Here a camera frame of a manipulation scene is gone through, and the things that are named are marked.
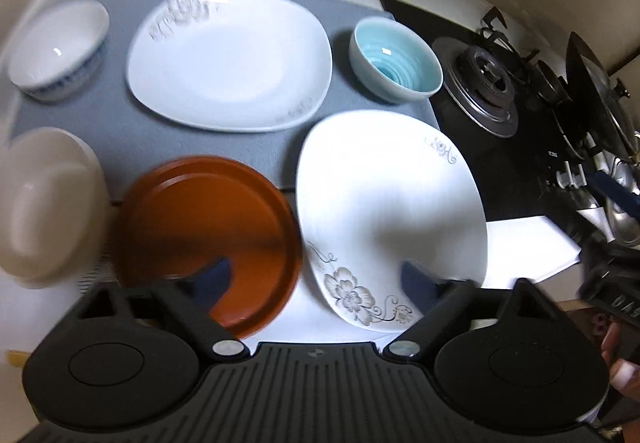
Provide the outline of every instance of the white plate with floral design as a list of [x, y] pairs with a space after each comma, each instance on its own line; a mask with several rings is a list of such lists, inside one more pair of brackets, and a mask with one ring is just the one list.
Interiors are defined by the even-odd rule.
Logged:
[[404, 260], [444, 279], [484, 280], [476, 183], [449, 138], [420, 120], [386, 111], [323, 120], [305, 140], [296, 199], [322, 294], [353, 325], [404, 331], [421, 317], [402, 292]]
[[127, 79], [175, 122], [259, 132], [308, 120], [332, 67], [322, 24], [292, 1], [165, 0], [132, 40]]

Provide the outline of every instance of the beige bowl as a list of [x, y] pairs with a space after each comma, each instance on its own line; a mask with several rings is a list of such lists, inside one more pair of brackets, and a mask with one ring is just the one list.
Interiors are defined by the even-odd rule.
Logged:
[[109, 198], [93, 150], [57, 128], [14, 140], [0, 159], [0, 267], [28, 287], [97, 262]]

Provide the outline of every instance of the gray mat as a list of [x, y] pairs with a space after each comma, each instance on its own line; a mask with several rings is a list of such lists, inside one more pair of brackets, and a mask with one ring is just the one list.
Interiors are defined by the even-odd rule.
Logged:
[[308, 8], [331, 41], [334, 75], [318, 112], [306, 123], [274, 133], [217, 133], [182, 126], [140, 104], [125, 80], [129, 43], [146, 15], [163, 0], [97, 0], [111, 17], [107, 53], [101, 72], [82, 94], [55, 105], [24, 97], [13, 134], [54, 126], [86, 141], [100, 159], [114, 200], [133, 181], [164, 162], [210, 154], [254, 167], [274, 185], [295, 186], [296, 166], [308, 131], [326, 116], [356, 109], [386, 109], [414, 116], [437, 127], [431, 104], [390, 106], [376, 99], [356, 79], [348, 59], [350, 34], [367, 16], [382, 11], [338, 0], [291, 0]]

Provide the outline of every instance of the plate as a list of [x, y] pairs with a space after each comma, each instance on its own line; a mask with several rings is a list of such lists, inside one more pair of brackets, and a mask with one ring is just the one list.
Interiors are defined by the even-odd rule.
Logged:
[[300, 230], [285, 198], [254, 169], [225, 158], [182, 158], [136, 181], [110, 245], [123, 285], [191, 275], [228, 257], [231, 285], [209, 314], [238, 337], [276, 317], [302, 267]]
[[318, 110], [332, 66], [322, 24], [289, 0], [165, 0], [133, 38], [127, 79], [176, 122], [276, 131]]
[[410, 116], [331, 116], [305, 140], [298, 219], [318, 285], [347, 322], [404, 331], [420, 312], [402, 292], [412, 260], [446, 279], [484, 280], [487, 231], [476, 183], [456, 146]]

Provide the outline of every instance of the orange plate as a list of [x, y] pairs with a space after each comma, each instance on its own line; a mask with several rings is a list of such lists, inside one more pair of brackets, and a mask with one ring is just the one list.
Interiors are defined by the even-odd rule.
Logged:
[[111, 232], [118, 279], [136, 286], [231, 260], [228, 292], [209, 315], [246, 337], [284, 308], [302, 267], [300, 230], [268, 179], [225, 158], [167, 163], [138, 179]]

